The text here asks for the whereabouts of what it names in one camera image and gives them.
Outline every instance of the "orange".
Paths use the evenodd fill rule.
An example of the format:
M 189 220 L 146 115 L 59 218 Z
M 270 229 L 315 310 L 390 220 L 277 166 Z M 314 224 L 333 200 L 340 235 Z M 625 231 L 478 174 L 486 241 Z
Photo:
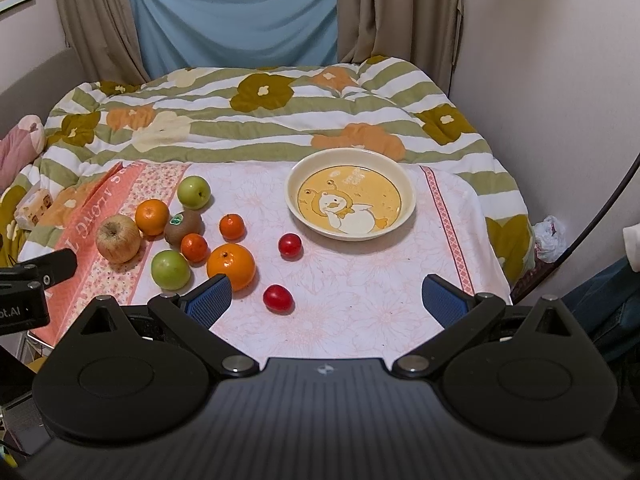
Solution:
M 211 251 L 207 275 L 226 274 L 234 292 L 248 286 L 255 276 L 254 256 L 242 245 L 225 244 Z
M 164 233 L 169 221 L 169 208 L 157 198 L 145 200 L 136 209 L 136 225 L 146 236 L 158 236 Z
M 220 221 L 220 234 L 226 240 L 238 240 L 244 234 L 244 220 L 240 215 L 224 215 Z
M 209 246 L 202 236 L 197 233 L 191 233 L 182 239 L 180 252 L 191 263 L 197 264 L 207 257 Z

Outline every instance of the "gray headboard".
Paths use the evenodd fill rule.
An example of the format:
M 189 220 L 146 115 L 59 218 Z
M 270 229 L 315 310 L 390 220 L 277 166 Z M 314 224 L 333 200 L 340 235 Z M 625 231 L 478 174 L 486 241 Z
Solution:
M 0 94 L 0 139 L 25 115 L 45 123 L 51 109 L 79 84 L 86 82 L 75 51 L 66 48 Z

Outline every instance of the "plastic bag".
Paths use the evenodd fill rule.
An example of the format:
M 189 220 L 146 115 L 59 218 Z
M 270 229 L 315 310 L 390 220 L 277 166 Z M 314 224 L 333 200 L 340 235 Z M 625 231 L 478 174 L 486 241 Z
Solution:
M 564 226 L 555 216 L 548 216 L 533 226 L 536 235 L 536 256 L 539 260 L 552 264 L 567 248 Z

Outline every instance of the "plate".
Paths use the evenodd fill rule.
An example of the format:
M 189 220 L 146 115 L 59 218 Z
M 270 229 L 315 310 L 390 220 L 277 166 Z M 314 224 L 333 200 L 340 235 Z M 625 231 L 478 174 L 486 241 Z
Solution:
M 359 242 L 404 224 L 415 210 L 415 189 L 390 158 L 334 148 L 309 155 L 293 167 L 285 200 L 293 215 L 313 231 Z

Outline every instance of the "kiwi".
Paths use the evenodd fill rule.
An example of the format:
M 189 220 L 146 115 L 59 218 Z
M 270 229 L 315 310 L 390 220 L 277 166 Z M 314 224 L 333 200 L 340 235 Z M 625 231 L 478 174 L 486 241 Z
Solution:
M 187 210 L 169 218 L 164 228 L 164 239 L 172 246 L 180 247 L 186 235 L 191 233 L 201 235 L 203 232 L 204 224 L 200 213 Z

